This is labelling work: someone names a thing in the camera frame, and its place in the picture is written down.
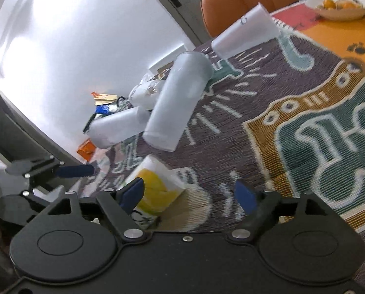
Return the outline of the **wide frosted plastic cup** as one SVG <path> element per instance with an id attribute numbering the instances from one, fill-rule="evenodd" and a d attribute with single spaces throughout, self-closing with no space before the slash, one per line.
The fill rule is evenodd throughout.
<path id="1" fill-rule="evenodd" d="M 142 133 L 150 118 L 150 111 L 142 107 L 129 108 L 104 118 L 94 120 L 88 130 L 91 142 L 107 149 L 130 137 Z"/>

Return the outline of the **tall frosted plastic cup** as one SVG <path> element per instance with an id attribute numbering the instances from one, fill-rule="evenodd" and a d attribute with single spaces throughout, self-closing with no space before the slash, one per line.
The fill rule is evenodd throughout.
<path id="1" fill-rule="evenodd" d="M 143 132 L 148 145 L 167 152 L 176 150 L 212 75 L 212 64 L 201 52 L 177 57 Z"/>

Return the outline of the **white paper cup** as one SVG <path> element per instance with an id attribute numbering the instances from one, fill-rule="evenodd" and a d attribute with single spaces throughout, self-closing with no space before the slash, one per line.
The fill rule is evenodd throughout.
<path id="1" fill-rule="evenodd" d="M 211 48 L 221 59 L 229 59 L 280 35 L 280 29 L 269 12 L 258 3 L 217 36 Z"/>

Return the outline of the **orange shopping bag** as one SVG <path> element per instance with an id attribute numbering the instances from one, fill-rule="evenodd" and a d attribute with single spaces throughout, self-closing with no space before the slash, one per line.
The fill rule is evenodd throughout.
<path id="1" fill-rule="evenodd" d="M 90 139 L 86 139 L 77 149 L 77 154 L 80 155 L 87 162 L 91 161 L 96 150 L 96 146 Z"/>

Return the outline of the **patterned woven blanket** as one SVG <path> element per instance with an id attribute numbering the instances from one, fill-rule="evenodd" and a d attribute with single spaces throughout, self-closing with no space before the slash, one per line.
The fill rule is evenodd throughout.
<path id="1" fill-rule="evenodd" d="M 284 196 L 314 192 L 365 242 L 365 17 L 317 18 L 305 5 L 276 13 L 280 38 L 225 61 L 209 44 L 209 82 L 177 150 L 136 135 L 93 158 L 82 196 L 117 188 L 147 155 L 172 168 L 187 190 L 161 218 L 162 230 L 223 230 L 244 213 L 234 185 Z M 365 286 L 365 263 L 358 282 Z"/>

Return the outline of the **white fruit bowl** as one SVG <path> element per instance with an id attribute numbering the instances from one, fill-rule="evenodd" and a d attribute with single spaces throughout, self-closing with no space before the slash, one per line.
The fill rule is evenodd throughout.
<path id="1" fill-rule="evenodd" d="M 304 5 L 330 21 L 354 21 L 365 16 L 365 0 L 305 0 Z"/>

